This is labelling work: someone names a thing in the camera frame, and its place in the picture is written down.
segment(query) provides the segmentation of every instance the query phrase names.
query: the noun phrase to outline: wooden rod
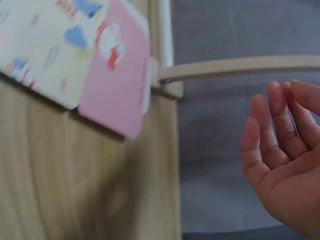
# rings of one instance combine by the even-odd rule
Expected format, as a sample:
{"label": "wooden rod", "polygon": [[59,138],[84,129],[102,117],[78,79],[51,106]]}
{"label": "wooden rod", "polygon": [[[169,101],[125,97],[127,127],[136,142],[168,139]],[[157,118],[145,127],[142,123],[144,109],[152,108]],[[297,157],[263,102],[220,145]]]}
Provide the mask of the wooden rod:
{"label": "wooden rod", "polygon": [[240,74],[320,71],[320,55],[254,56],[203,61],[160,68],[161,83],[224,77]]}
{"label": "wooden rod", "polygon": [[174,65],[174,44],[171,19],[171,0],[158,0],[160,28],[160,66]]}

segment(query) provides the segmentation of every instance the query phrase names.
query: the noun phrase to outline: palm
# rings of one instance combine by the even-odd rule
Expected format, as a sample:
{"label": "palm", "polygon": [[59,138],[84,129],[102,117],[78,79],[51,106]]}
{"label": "palm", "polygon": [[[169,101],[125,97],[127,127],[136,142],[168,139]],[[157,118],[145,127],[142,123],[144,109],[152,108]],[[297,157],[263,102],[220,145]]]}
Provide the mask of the palm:
{"label": "palm", "polygon": [[298,231],[320,237],[314,232],[320,226],[320,126],[297,103],[299,93],[293,95],[293,90],[289,83],[281,87],[271,82],[269,106],[261,95],[252,98],[252,117],[241,144],[243,170],[271,215]]}

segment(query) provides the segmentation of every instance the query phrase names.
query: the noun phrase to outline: blue cartoon figure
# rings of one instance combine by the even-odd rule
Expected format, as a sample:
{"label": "blue cartoon figure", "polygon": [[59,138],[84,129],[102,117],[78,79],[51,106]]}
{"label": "blue cartoon figure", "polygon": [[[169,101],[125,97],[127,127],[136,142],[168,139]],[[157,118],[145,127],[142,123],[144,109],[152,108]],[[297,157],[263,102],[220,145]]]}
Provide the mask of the blue cartoon figure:
{"label": "blue cartoon figure", "polygon": [[83,13],[88,19],[93,18],[101,9],[102,4],[90,3],[89,0],[73,0],[75,8]]}
{"label": "blue cartoon figure", "polygon": [[64,32],[64,40],[74,46],[75,48],[79,48],[82,50],[86,50],[89,48],[88,39],[84,33],[83,28],[80,25],[76,25],[73,28],[69,28]]}

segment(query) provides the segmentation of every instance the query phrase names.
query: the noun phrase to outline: pink book cover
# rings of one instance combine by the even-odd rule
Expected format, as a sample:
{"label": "pink book cover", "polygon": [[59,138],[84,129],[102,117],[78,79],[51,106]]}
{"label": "pink book cover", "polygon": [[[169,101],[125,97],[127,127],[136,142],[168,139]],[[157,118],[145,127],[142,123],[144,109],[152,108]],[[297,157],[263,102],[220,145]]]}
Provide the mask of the pink book cover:
{"label": "pink book cover", "polygon": [[150,40],[121,1],[111,0],[94,44],[78,112],[134,139],[142,124]]}

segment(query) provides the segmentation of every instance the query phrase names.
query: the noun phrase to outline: wooden bar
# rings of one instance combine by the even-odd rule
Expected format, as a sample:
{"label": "wooden bar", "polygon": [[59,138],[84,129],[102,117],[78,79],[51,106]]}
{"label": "wooden bar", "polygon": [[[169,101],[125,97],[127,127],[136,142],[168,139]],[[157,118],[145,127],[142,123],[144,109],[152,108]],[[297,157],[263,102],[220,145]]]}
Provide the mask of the wooden bar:
{"label": "wooden bar", "polygon": [[174,44],[171,21],[171,0],[159,0],[160,65],[174,65]]}
{"label": "wooden bar", "polygon": [[320,55],[280,55],[230,58],[160,68],[158,79],[169,83],[240,74],[319,71]]}
{"label": "wooden bar", "polygon": [[[171,1],[151,1],[151,40],[152,55],[159,57],[159,62],[152,61],[152,69],[158,67],[169,68],[174,65],[174,44],[171,23]],[[158,69],[152,82],[152,92],[171,99],[180,99],[184,95],[183,81],[169,85],[160,84],[158,81]]]}

